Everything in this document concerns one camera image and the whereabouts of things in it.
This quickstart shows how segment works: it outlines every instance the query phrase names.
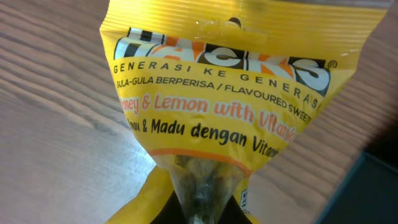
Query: yellow wrapper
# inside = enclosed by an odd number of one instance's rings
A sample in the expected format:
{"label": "yellow wrapper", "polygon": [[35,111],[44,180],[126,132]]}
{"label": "yellow wrapper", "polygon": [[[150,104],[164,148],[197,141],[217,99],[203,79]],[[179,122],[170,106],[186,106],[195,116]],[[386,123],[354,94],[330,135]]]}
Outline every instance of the yellow wrapper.
{"label": "yellow wrapper", "polygon": [[[168,169],[177,155],[238,166],[246,178],[234,197],[245,212],[250,174],[349,80],[385,13],[275,0],[111,0],[101,36],[138,142]],[[109,223],[150,223],[173,190],[156,168]]]}

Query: plastic packaging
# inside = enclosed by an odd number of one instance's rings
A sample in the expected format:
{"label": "plastic packaging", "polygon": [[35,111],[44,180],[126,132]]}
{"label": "plastic packaging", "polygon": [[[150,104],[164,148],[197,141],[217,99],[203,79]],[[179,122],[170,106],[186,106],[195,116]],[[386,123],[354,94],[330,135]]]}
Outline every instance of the plastic packaging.
{"label": "plastic packaging", "polygon": [[130,128],[158,167],[108,223],[155,223],[174,192],[185,223],[222,222],[229,203],[257,223],[247,213],[250,174],[349,80],[390,4],[329,2],[111,0],[106,58]]}

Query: candy bag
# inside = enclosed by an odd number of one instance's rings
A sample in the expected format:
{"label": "candy bag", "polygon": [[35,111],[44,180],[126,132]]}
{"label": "candy bag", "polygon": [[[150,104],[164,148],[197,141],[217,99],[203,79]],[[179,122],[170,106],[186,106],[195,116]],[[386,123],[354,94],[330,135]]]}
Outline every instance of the candy bag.
{"label": "candy bag", "polygon": [[157,167],[108,223],[258,223],[249,176],[349,80],[391,3],[330,2],[111,0],[106,58]]}

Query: candy packet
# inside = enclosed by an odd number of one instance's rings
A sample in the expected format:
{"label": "candy packet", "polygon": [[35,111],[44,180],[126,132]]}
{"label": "candy packet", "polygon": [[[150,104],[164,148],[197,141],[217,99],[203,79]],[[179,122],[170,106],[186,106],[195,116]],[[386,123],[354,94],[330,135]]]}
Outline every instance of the candy packet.
{"label": "candy packet", "polygon": [[390,4],[111,0],[106,58],[157,167],[108,223],[258,223],[248,178],[349,80]]}

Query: wood grain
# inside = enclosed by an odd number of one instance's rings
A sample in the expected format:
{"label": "wood grain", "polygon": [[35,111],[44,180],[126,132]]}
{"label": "wood grain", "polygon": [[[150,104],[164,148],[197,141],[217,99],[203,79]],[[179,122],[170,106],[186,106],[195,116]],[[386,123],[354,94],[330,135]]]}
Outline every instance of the wood grain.
{"label": "wood grain", "polygon": [[[99,26],[108,0],[0,0],[0,223],[103,223],[153,161],[124,119]],[[398,4],[359,69],[297,140],[251,179],[264,223],[317,219],[360,150],[398,109]]]}

